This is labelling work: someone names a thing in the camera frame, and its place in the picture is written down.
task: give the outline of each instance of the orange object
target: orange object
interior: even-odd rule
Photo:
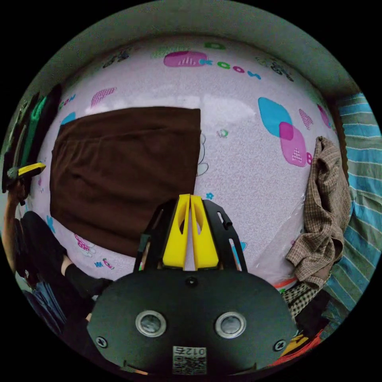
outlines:
[[[320,338],[321,333],[322,333],[322,330],[314,337],[314,339],[312,341],[310,341],[310,343],[308,343],[307,345],[302,347],[300,350],[298,350],[295,353],[292,353],[290,355],[284,355],[284,356],[280,357],[276,362],[272,363],[270,366],[277,366],[277,365],[280,365],[282,363],[288,362],[288,361],[292,360],[293,358],[297,358],[297,357],[303,355],[304,353],[306,353],[307,351],[312,350],[313,348],[315,348],[316,346],[318,346],[321,343],[321,338]]]

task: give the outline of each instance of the brown cloth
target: brown cloth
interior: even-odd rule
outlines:
[[[63,125],[52,152],[51,216],[135,257],[157,206],[194,191],[200,119],[200,109],[135,107]]]
[[[305,233],[286,256],[300,281],[314,288],[324,286],[333,264],[341,258],[350,207],[341,153],[330,140],[318,137],[305,196]]]

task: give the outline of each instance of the blue cloth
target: blue cloth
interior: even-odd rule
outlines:
[[[35,313],[55,334],[60,335],[64,329],[66,317],[49,284],[38,283],[36,290],[32,293],[24,290],[23,294]]]
[[[346,139],[352,209],[342,259],[333,266],[324,290],[350,312],[381,258],[382,135],[363,94],[339,101],[338,107]]]

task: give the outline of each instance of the blue striped fabric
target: blue striped fabric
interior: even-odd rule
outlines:
[[[364,103],[339,107],[338,110],[340,115],[355,114],[359,112],[372,113],[371,107],[366,101]]]
[[[338,104],[343,121],[346,116],[343,129],[352,211],[344,233],[343,257],[333,266],[324,290],[351,311],[365,291],[382,252],[382,136],[378,125],[360,123],[365,113],[372,113],[363,94]]]

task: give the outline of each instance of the green cloth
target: green cloth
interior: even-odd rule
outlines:
[[[29,153],[31,152],[33,138],[36,133],[37,125],[40,120],[41,112],[45,106],[45,103],[47,101],[47,97],[44,97],[37,103],[35,108],[33,109],[31,113],[31,119],[28,125],[28,131],[27,136],[25,138],[25,144],[23,147],[23,155],[20,162],[20,167],[24,167],[27,165]]]

